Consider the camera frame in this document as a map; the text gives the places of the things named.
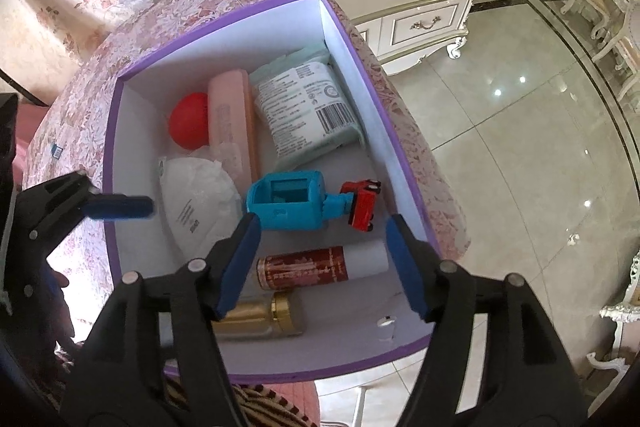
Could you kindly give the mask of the red white spray can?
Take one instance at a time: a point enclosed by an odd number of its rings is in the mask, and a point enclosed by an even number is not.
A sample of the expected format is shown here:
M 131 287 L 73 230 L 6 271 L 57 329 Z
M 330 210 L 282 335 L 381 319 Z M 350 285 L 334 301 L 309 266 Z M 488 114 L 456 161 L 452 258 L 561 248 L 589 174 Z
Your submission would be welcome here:
M 373 277 L 390 267 L 382 239 L 260 258 L 255 277 L 265 291 L 342 283 Z

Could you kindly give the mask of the red blue toy car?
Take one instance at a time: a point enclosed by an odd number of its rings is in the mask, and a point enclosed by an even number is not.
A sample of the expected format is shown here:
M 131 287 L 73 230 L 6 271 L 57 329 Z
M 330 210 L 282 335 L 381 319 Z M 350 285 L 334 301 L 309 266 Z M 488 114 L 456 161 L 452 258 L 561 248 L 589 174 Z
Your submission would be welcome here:
M 255 213 L 264 230 L 317 231 L 326 221 L 346 217 L 353 229 L 371 232 L 381 190 L 381 182 L 367 179 L 345 182 L 332 194 L 320 171 L 270 173 L 248 190 L 246 210 Z

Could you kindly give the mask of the white face mask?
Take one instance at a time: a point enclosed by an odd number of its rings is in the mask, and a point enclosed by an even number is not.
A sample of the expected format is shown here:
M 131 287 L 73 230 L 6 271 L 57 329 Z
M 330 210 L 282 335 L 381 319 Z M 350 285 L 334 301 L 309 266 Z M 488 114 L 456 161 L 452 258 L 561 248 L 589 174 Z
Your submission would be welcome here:
M 219 161 L 161 157 L 160 193 L 169 230 L 184 259 L 205 258 L 243 217 L 242 198 Z

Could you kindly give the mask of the red ball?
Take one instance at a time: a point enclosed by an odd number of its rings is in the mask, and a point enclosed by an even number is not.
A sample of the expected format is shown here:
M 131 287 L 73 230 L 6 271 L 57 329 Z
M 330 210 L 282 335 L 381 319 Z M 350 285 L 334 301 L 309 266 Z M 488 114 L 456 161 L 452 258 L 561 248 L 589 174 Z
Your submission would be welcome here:
M 182 98 L 168 119 L 171 140 L 185 150 L 208 144 L 208 96 L 195 92 Z

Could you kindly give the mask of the gold bottle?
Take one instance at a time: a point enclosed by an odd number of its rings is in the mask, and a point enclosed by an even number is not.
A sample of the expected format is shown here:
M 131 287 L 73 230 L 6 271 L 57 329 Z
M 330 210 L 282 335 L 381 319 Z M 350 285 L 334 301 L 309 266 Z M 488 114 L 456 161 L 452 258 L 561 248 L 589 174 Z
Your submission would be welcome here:
M 217 337 L 227 340 L 261 340 L 302 335 L 305 317 L 294 291 L 276 291 L 242 300 L 221 321 L 213 323 Z

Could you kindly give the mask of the pink tube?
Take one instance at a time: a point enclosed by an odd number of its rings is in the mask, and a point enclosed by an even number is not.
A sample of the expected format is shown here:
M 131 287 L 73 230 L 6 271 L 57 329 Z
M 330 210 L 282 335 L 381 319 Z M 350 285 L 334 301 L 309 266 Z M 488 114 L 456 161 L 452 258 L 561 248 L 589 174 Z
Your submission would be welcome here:
M 243 69 L 223 72 L 209 80 L 209 150 L 245 197 L 259 179 L 256 115 L 248 74 Z

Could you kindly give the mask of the purple storage box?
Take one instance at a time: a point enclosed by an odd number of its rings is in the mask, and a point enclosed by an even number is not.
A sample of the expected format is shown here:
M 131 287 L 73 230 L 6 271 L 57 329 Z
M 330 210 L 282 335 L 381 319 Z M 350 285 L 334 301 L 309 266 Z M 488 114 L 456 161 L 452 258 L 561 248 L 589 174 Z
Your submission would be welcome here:
M 129 67 L 115 84 L 103 188 L 154 200 L 105 227 L 114 277 L 156 282 L 255 219 L 215 324 L 235 383 L 363 371 L 427 346 L 390 217 L 435 235 L 398 135 L 328 0 L 266 0 Z

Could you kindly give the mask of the wet wipes pack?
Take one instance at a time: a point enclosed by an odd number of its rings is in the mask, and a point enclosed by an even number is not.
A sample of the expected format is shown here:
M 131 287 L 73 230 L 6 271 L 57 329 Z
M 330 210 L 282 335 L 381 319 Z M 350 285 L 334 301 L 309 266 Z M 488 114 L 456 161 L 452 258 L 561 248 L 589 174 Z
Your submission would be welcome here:
M 277 171 L 364 143 L 355 109 L 322 42 L 260 66 L 250 73 L 250 87 L 276 150 Z

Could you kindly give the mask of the white ornate chair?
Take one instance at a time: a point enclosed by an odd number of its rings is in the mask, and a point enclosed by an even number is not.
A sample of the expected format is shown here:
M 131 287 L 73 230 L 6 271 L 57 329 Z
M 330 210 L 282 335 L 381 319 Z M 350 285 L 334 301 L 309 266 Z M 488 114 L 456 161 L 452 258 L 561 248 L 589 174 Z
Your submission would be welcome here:
M 590 39 L 600 43 L 593 64 L 613 53 L 617 72 L 627 73 L 616 101 L 622 103 L 628 93 L 639 96 L 639 0 L 563 0 L 560 13 L 566 15 L 575 5 L 598 17 L 590 30 Z

